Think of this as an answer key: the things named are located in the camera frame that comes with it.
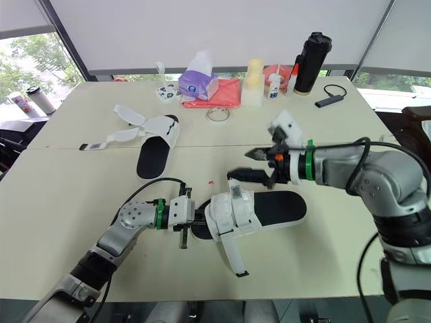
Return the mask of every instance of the window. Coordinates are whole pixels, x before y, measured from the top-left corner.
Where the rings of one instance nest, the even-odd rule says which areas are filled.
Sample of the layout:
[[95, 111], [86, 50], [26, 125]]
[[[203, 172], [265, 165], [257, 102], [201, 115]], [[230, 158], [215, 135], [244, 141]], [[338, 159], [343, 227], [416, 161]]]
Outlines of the window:
[[[237, 77], [239, 79], [244, 79], [246, 72], [232, 72], [232, 73], [217, 73], [219, 77]], [[319, 76], [326, 76], [328, 74], [327, 70], [321, 70]], [[114, 79], [127, 81], [159, 81], [160, 75], [158, 74], [129, 74], [129, 75], [113, 75]], [[178, 81], [181, 74], [165, 74], [167, 81]]]
[[[38, 85], [58, 107], [83, 80], [56, 33], [0, 40], [0, 120], [23, 118], [22, 114], [17, 116], [18, 107], [7, 99], [11, 92], [25, 94], [27, 88]], [[38, 116], [44, 116], [33, 106]]]
[[414, 92], [412, 85], [431, 87], [431, 78], [360, 72], [353, 83], [362, 89], [383, 89], [389, 91]]
[[406, 106], [431, 105], [431, 78], [359, 72], [353, 80], [371, 108], [399, 112]]

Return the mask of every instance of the table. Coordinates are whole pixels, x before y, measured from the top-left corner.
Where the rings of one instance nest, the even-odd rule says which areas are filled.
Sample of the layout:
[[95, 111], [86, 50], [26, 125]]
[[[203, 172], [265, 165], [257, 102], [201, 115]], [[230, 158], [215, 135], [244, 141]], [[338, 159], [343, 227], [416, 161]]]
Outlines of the table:
[[[232, 112], [231, 125], [207, 125], [207, 130], [200, 136], [192, 136], [193, 129], [184, 126], [178, 140], [181, 145], [174, 148], [166, 175], [187, 182], [193, 188], [196, 205], [200, 205], [211, 195], [227, 191], [228, 170], [248, 166], [269, 171], [265, 163], [243, 155], [251, 148], [249, 145], [270, 143], [265, 125], [276, 113], [272, 115], [267, 111], [294, 106], [292, 102], [299, 102], [299, 99], [304, 110], [290, 108], [289, 111], [295, 111], [292, 114], [295, 118], [298, 116], [300, 126], [313, 138], [317, 138], [316, 129], [320, 128], [321, 142], [348, 141], [367, 133], [377, 139], [388, 133], [355, 89], [346, 85], [347, 79], [323, 79], [326, 78], [318, 79], [315, 88], [323, 83], [340, 81], [352, 100], [316, 110], [312, 103], [323, 96], [282, 96], [275, 102], [265, 102], [265, 113], [239, 108]], [[145, 88], [145, 83], [89, 83], [78, 87], [0, 183], [0, 298], [40, 299], [44, 296], [75, 266], [106, 230], [124, 200], [140, 186], [135, 174], [139, 153], [136, 143], [130, 143], [133, 147], [126, 145], [103, 151], [78, 151], [77, 147], [84, 139], [97, 141], [101, 133], [103, 138], [105, 133], [115, 130], [117, 120], [109, 117], [113, 114], [111, 108], [117, 103], [113, 99], [115, 96], [122, 97], [133, 91], [138, 95], [146, 91]], [[112, 101], [106, 103], [109, 106], [106, 113], [102, 113], [101, 106], [94, 106], [103, 114], [99, 122], [104, 122], [98, 127], [92, 123], [97, 121], [96, 111], [87, 106], [88, 113], [84, 118], [84, 103], [79, 104], [79, 100], [94, 103], [103, 91]], [[136, 98], [128, 100], [121, 103], [132, 106], [131, 102], [137, 101]], [[156, 115], [157, 108], [160, 111], [172, 109], [180, 121], [185, 120], [183, 123], [190, 127], [199, 128], [205, 122], [205, 111], [160, 107], [156, 101], [153, 103], [147, 106], [148, 116]], [[73, 117], [73, 109], [83, 114], [80, 131], [75, 131], [65, 120], [77, 120]], [[305, 109], [313, 109], [321, 117], [307, 119]], [[348, 113], [344, 109], [351, 109], [349, 118], [354, 122], [347, 120]], [[253, 122], [249, 124], [255, 129], [255, 133], [250, 134], [251, 139], [244, 131], [235, 130], [241, 128], [243, 120]], [[357, 120], [365, 122], [367, 127], [359, 127]], [[244, 183], [243, 188], [265, 190], [263, 186], [251, 183]], [[277, 185], [275, 189], [298, 192], [306, 201], [307, 219], [296, 227], [239, 238], [238, 245], [249, 276], [237, 278], [228, 266], [222, 247], [215, 242], [202, 242], [190, 236], [189, 249], [180, 250], [178, 233], [147, 230], [114, 274], [108, 301], [357, 295], [358, 257], [367, 239], [376, 231], [362, 201], [342, 190], [319, 187], [307, 181], [300, 186]], [[158, 183], [139, 196], [143, 201], [158, 197], [169, 200], [177, 193], [176, 183]], [[381, 293], [378, 260], [382, 255], [381, 247], [374, 244], [366, 258], [362, 278], [366, 294]]]
[[[317, 108], [314, 103], [326, 98], [327, 84], [339, 84], [347, 90], [342, 102]], [[270, 145], [267, 124], [288, 109], [301, 126], [304, 140], [315, 143], [354, 141], [365, 135], [378, 140], [390, 135], [375, 117], [369, 105], [347, 77], [318, 77], [309, 96], [279, 95], [265, 100], [260, 109], [232, 109], [230, 122], [222, 127], [209, 127], [205, 119], [207, 109], [186, 109], [179, 102], [164, 104], [154, 95], [160, 82], [87, 82], [77, 86], [30, 145], [31, 149], [75, 149], [82, 143], [104, 141], [108, 134], [130, 129], [113, 112], [115, 104], [128, 106], [151, 118], [160, 114], [174, 114], [180, 120], [177, 147]], [[112, 147], [139, 147], [140, 140], [112, 143]]]

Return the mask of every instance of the black cable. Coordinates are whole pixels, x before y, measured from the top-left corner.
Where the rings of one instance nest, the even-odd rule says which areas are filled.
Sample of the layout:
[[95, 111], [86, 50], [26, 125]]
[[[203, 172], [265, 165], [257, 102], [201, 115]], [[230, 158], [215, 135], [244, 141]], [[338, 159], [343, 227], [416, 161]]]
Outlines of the black cable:
[[365, 245], [365, 248], [364, 248], [364, 250], [362, 251], [362, 254], [361, 254], [361, 258], [359, 259], [358, 269], [356, 271], [356, 284], [358, 286], [359, 297], [361, 299], [362, 306], [364, 307], [364, 311], [365, 311], [365, 315], [366, 315], [366, 319], [367, 319], [368, 323], [374, 323], [374, 321], [372, 319], [371, 311], [370, 311], [370, 308], [368, 307], [368, 303], [366, 302], [364, 293], [362, 292], [361, 271], [362, 271], [362, 263], [364, 262], [365, 255], [366, 255], [368, 249], [370, 248], [371, 244], [373, 243], [373, 241], [375, 241], [375, 239], [377, 237], [378, 237], [378, 234], [374, 234], [369, 239], [369, 241], [367, 242], [367, 244]]
[[[129, 196], [129, 198], [121, 205], [121, 207], [123, 207], [124, 204], [130, 202], [131, 199], [133, 199], [136, 195], [138, 195], [139, 192], [141, 192], [143, 189], [147, 188], [149, 185], [157, 183], [157, 182], [161, 182], [163, 180], [168, 180], [168, 181], [171, 181], [171, 182], [178, 182], [181, 185], [185, 185], [186, 184], [185, 182], [183, 182], [182, 180], [179, 180], [178, 178], [173, 178], [173, 177], [157, 178], [157, 179], [152, 180], [151, 182], [148, 182], [147, 184], [141, 186], [140, 188], [138, 188], [131, 196]], [[115, 213], [115, 216], [114, 216], [114, 219], [111, 222], [111, 225], [114, 224], [114, 222], [117, 220], [117, 217], [119, 216], [121, 207], [118, 209], [117, 213]], [[108, 285], [106, 286], [105, 292], [103, 294], [102, 301], [100, 302], [100, 305], [99, 305], [98, 309], [96, 310], [96, 312], [94, 313], [93, 318], [90, 321], [90, 323], [95, 323], [97, 317], [99, 316], [100, 312], [102, 311], [103, 305], [105, 304], [106, 298], [108, 297], [109, 287], [110, 287], [111, 281], [112, 281], [112, 277], [109, 278]]]
[[112, 281], [112, 277], [109, 278], [108, 284], [106, 285], [105, 293], [103, 294], [102, 301], [100, 302], [100, 305], [97, 308], [97, 310], [94, 312], [94, 315], [93, 315], [92, 320], [90, 321], [90, 323], [95, 323], [97, 317], [99, 316], [100, 312], [102, 311], [103, 305], [105, 305], [106, 298], [108, 297], [109, 287], [110, 287], [110, 282], [111, 281]]
[[325, 91], [325, 93], [328, 95], [328, 96], [334, 96], [331, 92], [329, 92], [326, 88], [327, 87], [329, 87], [329, 86], [335, 86], [335, 87], [338, 87], [339, 89], [342, 89], [343, 91], [344, 91], [344, 94], [340, 94], [341, 96], [345, 96], [346, 94], [347, 94], [347, 90], [344, 88], [344, 87], [342, 87], [341, 85], [337, 85], [337, 84], [328, 84], [328, 85], [325, 85], [324, 86], [324, 88], [323, 88], [323, 91]]
[[347, 180], [347, 183], [345, 184], [345, 192], [349, 195], [357, 195], [352, 190], [352, 185], [354, 180], [356, 179], [356, 176], [359, 174], [359, 172], [362, 169], [362, 166], [364, 166], [366, 158], [368, 157], [368, 154], [370, 153], [370, 146], [371, 146], [371, 140], [368, 137], [362, 137], [361, 139], [358, 139], [357, 141], [353, 142], [357, 144], [364, 144], [364, 151], [362, 152], [361, 158], [359, 159], [358, 165], [356, 165], [355, 169], [353, 170], [352, 174], [350, 175], [349, 179]]

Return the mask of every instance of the tree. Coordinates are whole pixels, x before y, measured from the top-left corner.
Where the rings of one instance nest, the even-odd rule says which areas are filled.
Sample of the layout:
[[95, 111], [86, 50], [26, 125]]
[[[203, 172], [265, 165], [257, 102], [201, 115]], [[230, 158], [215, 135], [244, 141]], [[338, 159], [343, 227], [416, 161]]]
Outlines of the tree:
[[55, 34], [16, 38], [11, 43], [13, 57], [31, 57], [40, 72], [54, 75], [61, 85], [75, 87], [83, 81], [69, 54]]
[[46, 92], [53, 89], [51, 82], [42, 80], [32, 72], [24, 71], [0, 51], [0, 100], [4, 101], [11, 92], [23, 92], [32, 85], [39, 85]]
[[358, 87], [367, 89], [386, 89], [391, 91], [411, 92], [412, 85], [431, 86], [431, 79], [410, 75], [376, 74], [361, 72], [355, 77]]

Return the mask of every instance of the tissue box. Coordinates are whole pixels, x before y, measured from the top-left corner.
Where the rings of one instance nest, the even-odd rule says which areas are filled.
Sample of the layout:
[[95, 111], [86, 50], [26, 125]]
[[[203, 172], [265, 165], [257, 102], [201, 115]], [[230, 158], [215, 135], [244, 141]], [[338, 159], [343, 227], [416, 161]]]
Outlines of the tissue box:
[[197, 71], [185, 71], [178, 79], [180, 92], [185, 96], [209, 100], [218, 90], [217, 73], [211, 77]]

